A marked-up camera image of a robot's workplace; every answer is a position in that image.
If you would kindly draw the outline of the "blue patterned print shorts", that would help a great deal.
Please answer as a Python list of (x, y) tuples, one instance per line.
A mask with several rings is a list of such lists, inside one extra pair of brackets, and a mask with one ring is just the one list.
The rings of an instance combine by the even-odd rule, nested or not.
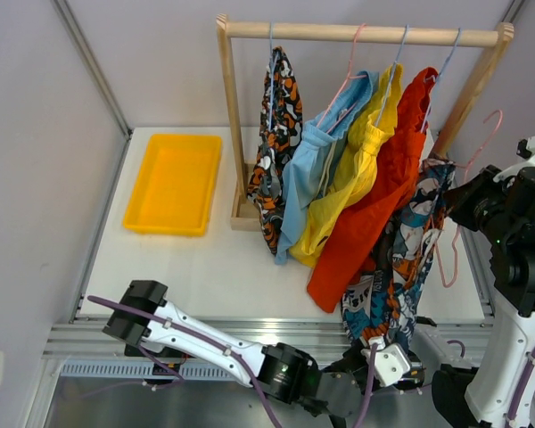
[(379, 337), (409, 349), (433, 248), (444, 227), (442, 195), (455, 172), (451, 160), (429, 157), (422, 162), (414, 194), (394, 211), (358, 282), (342, 296), (342, 323), (351, 344), (368, 348), (370, 339)]

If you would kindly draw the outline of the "orange red shorts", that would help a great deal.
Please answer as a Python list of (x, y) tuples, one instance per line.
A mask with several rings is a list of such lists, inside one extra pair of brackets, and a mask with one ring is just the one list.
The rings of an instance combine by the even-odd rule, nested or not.
[(413, 196), (425, 142), (422, 129), (438, 72), (427, 67), (407, 86), (397, 107), (393, 136), (377, 155), (371, 190), (343, 210), (326, 241), (308, 284), (312, 300), (331, 313), (362, 268), (373, 268), (370, 253), (394, 211)]

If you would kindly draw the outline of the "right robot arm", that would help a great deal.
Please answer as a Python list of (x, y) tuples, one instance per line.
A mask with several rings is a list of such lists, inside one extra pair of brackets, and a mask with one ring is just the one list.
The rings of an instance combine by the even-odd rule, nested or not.
[(517, 145), (521, 162), (489, 165), (444, 194), (450, 218), (490, 244), (495, 319), (477, 368), (443, 365), (432, 400), (453, 427), (528, 427), (535, 392), (535, 136)]

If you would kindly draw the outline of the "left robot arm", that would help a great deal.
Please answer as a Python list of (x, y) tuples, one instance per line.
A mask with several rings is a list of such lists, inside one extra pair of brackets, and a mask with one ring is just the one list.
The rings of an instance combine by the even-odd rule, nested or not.
[(118, 302), (93, 295), (88, 300), (112, 310), (104, 333), (147, 358), (178, 350), (255, 389), (274, 426), (280, 423), (270, 399), (299, 405), (313, 416), (327, 415), (335, 427), (345, 426), (351, 416), (361, 426), (375, 391), (394, 387), (405, 392), (424, 385), (422, 362), (397, 343), (374, 339), (368, 347), (355, 344), (321, 368), (291, 345), (246, 341), (190, 317), (166, 299), (167, 290), (156, 281), (135, 280)]

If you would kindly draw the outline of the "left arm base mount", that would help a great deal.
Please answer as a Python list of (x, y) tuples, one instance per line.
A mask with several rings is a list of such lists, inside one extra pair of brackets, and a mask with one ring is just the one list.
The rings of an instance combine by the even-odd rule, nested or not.
[[(189, 356), (183, 351), (174, 350), (171, 348), (163, 348), (159, 352), (151, 350), (147, 350), (146, 352), (152, 355), (157, 360), (159, 360), (162, 364), (176, 371), (178, 371), (188, 359), (192, 358), (192, 356)], [(126, 344), (124, 349), (124, 355), (130, 358), (140, 358), (144, 356), (144, 353), (140, 349)]]

